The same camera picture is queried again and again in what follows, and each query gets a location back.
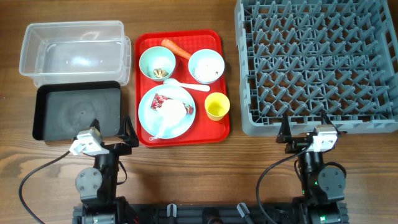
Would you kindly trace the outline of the walnut shell scraps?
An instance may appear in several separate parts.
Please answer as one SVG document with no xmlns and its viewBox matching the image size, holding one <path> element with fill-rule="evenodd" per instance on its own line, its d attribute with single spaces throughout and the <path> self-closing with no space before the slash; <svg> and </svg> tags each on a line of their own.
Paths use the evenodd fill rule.
<svg viewBox="0 0 398 224">
<path fill-rule="evenodd" d="M 164 70 L 164 69 L 161 69 L 161 68 L 154 69 L 154 75 L 155 75 L 156 78 L 164 78 L 168 74 L 169 73 L 166 70 Z"/>
</svg>

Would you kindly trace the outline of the green bowl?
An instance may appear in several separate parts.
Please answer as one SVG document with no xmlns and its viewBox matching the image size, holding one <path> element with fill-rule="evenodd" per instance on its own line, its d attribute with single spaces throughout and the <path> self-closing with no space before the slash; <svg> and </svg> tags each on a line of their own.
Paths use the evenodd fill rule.
<svg viewBox="0 0 398 224">
<path fill-rule="evenodd" d="M 139 59 L 140 71 L 145 77 L 155 82 L 162 82 L 170 78 L 176 67 L 175 55 L 167 48 L 156 46 L 144 51 Z M 164 78 L 156 78 L 154 69 L 161 68 L 169 74 Z"/>
</svg>

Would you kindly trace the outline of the white rice leftovers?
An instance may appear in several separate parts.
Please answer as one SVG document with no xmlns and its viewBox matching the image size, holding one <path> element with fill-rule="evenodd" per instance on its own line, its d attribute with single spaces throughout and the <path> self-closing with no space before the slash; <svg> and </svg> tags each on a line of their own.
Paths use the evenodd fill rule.
<svg viewBox="0 0 398 224">
<path fill-rule="evenodd" d="M 200 59 L 193 69 L 194 77 L 201 82 L 212 82 L 221 74 L 222 64 L 211 58 Z"/>
</svg>

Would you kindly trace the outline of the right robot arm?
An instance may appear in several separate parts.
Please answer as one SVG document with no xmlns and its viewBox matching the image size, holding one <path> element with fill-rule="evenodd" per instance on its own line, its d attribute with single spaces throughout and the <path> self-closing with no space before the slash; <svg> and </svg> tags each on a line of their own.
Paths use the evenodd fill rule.
<svg viewBox="0 0 398 224">
<path fill-rule="evenodd" d="M 295 171 L 299 176 L 303 195 L 292 202 L 297 223 L 343 224 L 349 222 L 345 199 L 346 169 L 337 162 L 325 162 L 324 153 L 335 148 L 341 132 L 326 113 L 322 123 L 306 136 L 294 137 L 289 119 L 283 115 L 276 142 L 286 144 L 285 153 L 295 154 Z"/>
</svg>

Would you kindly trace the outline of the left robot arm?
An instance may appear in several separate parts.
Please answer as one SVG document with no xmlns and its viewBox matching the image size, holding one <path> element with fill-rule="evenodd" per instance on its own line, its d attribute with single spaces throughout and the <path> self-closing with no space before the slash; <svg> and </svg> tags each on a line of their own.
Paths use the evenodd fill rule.
<svg viewBox="0 0 398 224">
<path fill-rule="evenodd" d="M 119 170 L 124 170 L 119 158 L 130 155 L 139 146 L 130 116 L 125 116 L 118 132 L 120 143 L 106 145 L 100 133 L 100 123 L 94 119 L 90 127 L 80 131 L 69 151 L 93 157 L 94 165 L 83 169 L 75 179 L 82 206 L 73 209 L 73 223 L 139 223 L 139 216 L 125 197 L 117 197 Z"/>
</svg>

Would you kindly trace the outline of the white tissue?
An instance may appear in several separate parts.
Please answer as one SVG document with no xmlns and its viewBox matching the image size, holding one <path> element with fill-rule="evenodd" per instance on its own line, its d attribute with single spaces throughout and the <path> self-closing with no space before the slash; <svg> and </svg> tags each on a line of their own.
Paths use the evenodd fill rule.
<svg viewBox="0 0 398 224">
<path fill-rule="evenodd" d="M 187 115 L 184 103 L 180 100 L 165 100 L 157 111 L 162 117 L 162 123 L 158 133 L 150 137 L 151 141 L 163 138 L 167 128 L 178 125 Z"/>
</svg>

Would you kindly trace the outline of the light blue bowl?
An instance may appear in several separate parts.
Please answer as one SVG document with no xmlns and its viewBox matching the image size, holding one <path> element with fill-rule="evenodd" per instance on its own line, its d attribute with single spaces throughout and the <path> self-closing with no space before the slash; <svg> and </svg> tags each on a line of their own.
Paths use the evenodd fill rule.
<svg viewBox="0 0 398 224">
<path fill-rule="evenodd" d="M 219 79 L 225 68 L 223 57 L 211 49 L 196 51 L 188 61 L 188 71 L 201 84 L 214 83 Z"/>
</svg>

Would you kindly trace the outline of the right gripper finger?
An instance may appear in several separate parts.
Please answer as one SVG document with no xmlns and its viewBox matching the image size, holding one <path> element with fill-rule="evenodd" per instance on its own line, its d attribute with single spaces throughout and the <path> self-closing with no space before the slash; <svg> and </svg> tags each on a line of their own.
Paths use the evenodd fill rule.
<svg viewBox="0 0 398 224">
<path fill-rule="evenodd" d="M 321 119 L 322 119 L 322 124 L 327 124 L 327 125 L 332 125 L 336 131 L 336 135 L 340 136 L 341 133 L 340 131 L 337 129 L 337 127 L 331 122 L 331 120 L 329 119 L 329 117 L 327 116 L 327 114 L 322 111 L 321 112 Z"/>
<path fill-rule="evenodd" d="M 278 144 L 292 143 L 292 134 L 290 131 L 290 125 L 287 113 L 283 114 L 281 126 L 275 141 Z"/>
</svg>

